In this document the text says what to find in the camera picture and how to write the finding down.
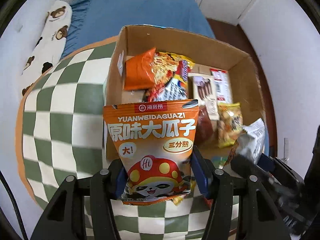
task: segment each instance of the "barcode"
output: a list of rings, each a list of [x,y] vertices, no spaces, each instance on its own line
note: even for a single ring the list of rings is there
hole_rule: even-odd
[[[221,89],[220,89],[220,84],[218,82],[216,82],[216,89],[217,89],[217,92],[221,92]]]

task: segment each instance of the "blue bed sheet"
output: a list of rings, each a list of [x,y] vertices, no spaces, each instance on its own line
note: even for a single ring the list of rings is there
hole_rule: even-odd
[[[125,25],[173,27],[210,38],[214,34],[195,0],[75,0],[62,57],[118,35]]]

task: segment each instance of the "cardboard box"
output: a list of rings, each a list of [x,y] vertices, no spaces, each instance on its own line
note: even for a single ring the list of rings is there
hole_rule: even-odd
[[[250,125],[258,118],[264,120],[264,105],[258,79],[257,68],[251,57],[215,39],[187,31],[159,28],[149,25],[128,25],[121,29],[113,52],[108,83],[106,87],[107,105],[141,102],[143,92],[123,91],[125,60],[156,47],[185,55],[196,63],[192,72],[211,75],[210,68],[227,70],[229,73],[233,102],[241,103],[244,125]],[[212,121],[214,130],[217,122]],[[107,138],[106,154],[109,161],[117,159],[118,153],[110,135]],[[199,148],[205,158],[228,156],[231,147],[219,149],[217,136]]]

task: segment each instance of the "black cable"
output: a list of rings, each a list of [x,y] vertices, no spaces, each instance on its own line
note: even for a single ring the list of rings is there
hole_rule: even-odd
[[[16,213],[16,216],[17,216],[17,220],[18,220],[18,223],[19,223],[19,227],[20,227],[20,230],[21,230],[21,233],[22,233],[22,237],[24,240],[28,240],[28,236],[27,236],[27,233],[26,233],[26,229],[24,228],[24,225],[23,225],[23,221],[22,221],[22,217],[20,215],[20,211],[19,211],[19,208],[18,208],[18,205],[17,205],[17,202],[12,194],[12,191],[7,183],[7,181],[5,180],[2,172],[0,171],[0,180],[5,188],[5,190],[7,191],[9,197],[10,197],[10,200],[12,202],[12,206],[14,208],[14,211]]]

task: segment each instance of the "white snack package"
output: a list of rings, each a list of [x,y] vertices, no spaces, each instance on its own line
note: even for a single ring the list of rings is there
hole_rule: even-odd
[[[216,85],[217,103],[232,104],[228,71],[217,68],[211,68],[210,71]]]
[[[236,154],[241,154],[254,164],[258,163],[262,154],[265,138],[265,127],[261,118],[249,126],[243,126],[242,129],[246,133],[242,133],[238,139],[238,147]]]
[[[192,78],[193,98],[198,99],[199,106],[205,106],[210,120],[219,120],[216,86],[213,76],[189,73]]]

